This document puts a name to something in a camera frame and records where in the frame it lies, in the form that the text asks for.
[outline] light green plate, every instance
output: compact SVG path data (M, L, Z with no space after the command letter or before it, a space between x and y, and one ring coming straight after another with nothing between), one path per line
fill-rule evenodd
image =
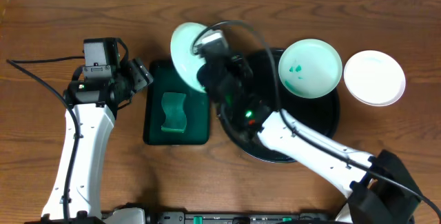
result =
M197 79L197 73L205 59L191 53L191 46L195 38L206 26L199 23L184 23L177 27L172 35L170 50L172 53L173 65L179 76L189 87L205 93Z
M330 93L342 76L342 60L328 43L304 39L290 45L280 58L282 84L296 96L314 99Z

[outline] black round tray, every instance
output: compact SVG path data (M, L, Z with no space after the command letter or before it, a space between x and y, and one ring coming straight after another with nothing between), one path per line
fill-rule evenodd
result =
M284 49L279 48L271 49L276 62L276 70L284 51ZM254 92L259 94L268 104L274 106L274 83L266 52L260 50L252 53L247 56L247 61L254 73ZM282 82L280 82L280 79L278 87L282 108L286 109L288 113L301 123L332 138L336 133L340 118L340 102L338 100L337 89L317 99L304 99L289 92L283 86ZM220 106L217 107L217 114L220 114ZM249 155L263 161L274 163L290 163L296 161L284 154L269 150L262 145L257 135L250 135L247 132L237 132L234 127L225 125L223 118L220 118L220 121L228 137Z

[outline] white arm segment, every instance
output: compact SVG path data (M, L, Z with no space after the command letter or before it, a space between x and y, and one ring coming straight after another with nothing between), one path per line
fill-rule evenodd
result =
M95 103L76 105L73 111L78 119L82 138L79 139L70 181L70 217L76 217L78 211L86 211L88 216L96 216L101 219L100 189L104 152L110 132L114 127L115 118L108 106L104 105L103 108L100 108ZM68 111L65 113L65 118L66 136L57 179L42 213L42 216L49 214L51 220L63 218L61 197L74 145L75 128Z
M282 110L285 118L292 127L295 127L303 136L310 141L327 149L333 150L345 157L360 164L370 167L368 162L370 155L367 152L360 152L350 147L339 144L324 135L308 128L293 118L286 110ZM263 131L258 132L262 144L271 150L286 154L313 172L321 175L334 185L346 198L352 193L349 187L352 181L359 182L366 174L365 171L355 167L347 167L345 162L335 159L308 144L298 136L293 137L291 131L286 127L279 112L273 112L263 123Z

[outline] wooden table surface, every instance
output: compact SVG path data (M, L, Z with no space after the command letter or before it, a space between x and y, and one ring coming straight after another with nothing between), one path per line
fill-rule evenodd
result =
M242 19L274 47L304 38L330 43L343 64L361 50L380 50L402 66L403 97L374 108L338 89L335 140L378 154L396 153L420 189L441 205L441 0L10 0L0 36L0 219L37 220L61 156L62 105L45 88L5 63L81 54L83 40L120 37L145 64L166 59L174 28L186 21ZM233 30L234 44L258 49ZM26 65L55 89L66 89L80 61ZM237 148L214 119L201 146L148 146L142 140L146 92L118 113L101 187L103 210L140 201L155 210L336 214L342 195L299 163L273 164ZM425 204L417 223L435 223Z

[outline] green light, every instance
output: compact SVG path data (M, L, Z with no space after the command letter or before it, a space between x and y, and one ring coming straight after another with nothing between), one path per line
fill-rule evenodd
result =
M253 115L253 112L251 110L248 110L247 113L245 113L245 116L247 118L251 117Z

